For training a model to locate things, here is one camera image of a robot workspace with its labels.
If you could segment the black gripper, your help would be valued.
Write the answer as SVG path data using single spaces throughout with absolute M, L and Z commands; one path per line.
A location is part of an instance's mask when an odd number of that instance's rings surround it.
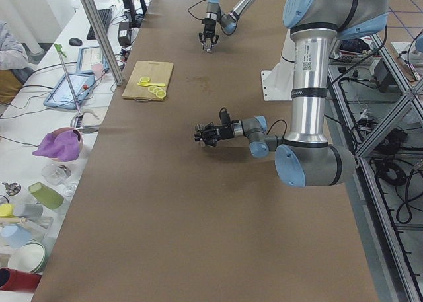
M 203 33 L 198 33 L 202 49 L 205 50 L 206 39 L 210 39 L 211 50 L 213 50 L 213 47 L 218 43 L 219 40 L 219 35 L 215 35 L 215 20 L 213 18 L 203 18 L 202 24 L 204 25 Z
M 194 131 L 196 133 L 211 131 L 212 139 L 200 135 L 194 136 L 194 141 L 197 142 L 200 147 L 216 147 L 218 141 L 233 139 L 235 137 L 230 115 L 221 116 L 221 125 L 214 125 L 213 122 L 208 124 L 196 124 Z

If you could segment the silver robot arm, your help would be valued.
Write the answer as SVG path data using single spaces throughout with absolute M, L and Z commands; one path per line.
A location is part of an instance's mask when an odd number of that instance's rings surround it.
M 353 154 L 331 145 L 323 133 L 330 47 L 336 40 L 369 36 L 387 24 L 389 0 L 286 0 L 283 24 L 295 45 L 291 90 L 291 129 L 267 134 L 266 120 L 232 120 L 226 109 L 220 124 L 199 125 L 194 139 L 209 146 L 244 136 L 256 158 L 275 152 L 280 180 L 288 186 L 332 186 L 349 179 Z
M 221 31 L 225 35 L 234 34 L 241 15 L 255 1 L 240 0 L 229 13 L 224 13 L 220 6 L 220 0 L 207 0 L 206 16 L 201 19 L 204 29 L 203 32 L 198 34 L 202 49 L 209 53 L 212 52 L 213 47 L 219 40 L 219 35 L 215 32 L 217 25 L 220 25 Z

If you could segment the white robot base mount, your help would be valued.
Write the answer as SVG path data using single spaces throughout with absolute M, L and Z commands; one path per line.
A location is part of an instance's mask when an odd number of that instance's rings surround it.
M 261 71 L 262 92 L 265 101 L 290 101 L 293 89 L 295 43 L 288 29 L 280 61 L 271 71 Z

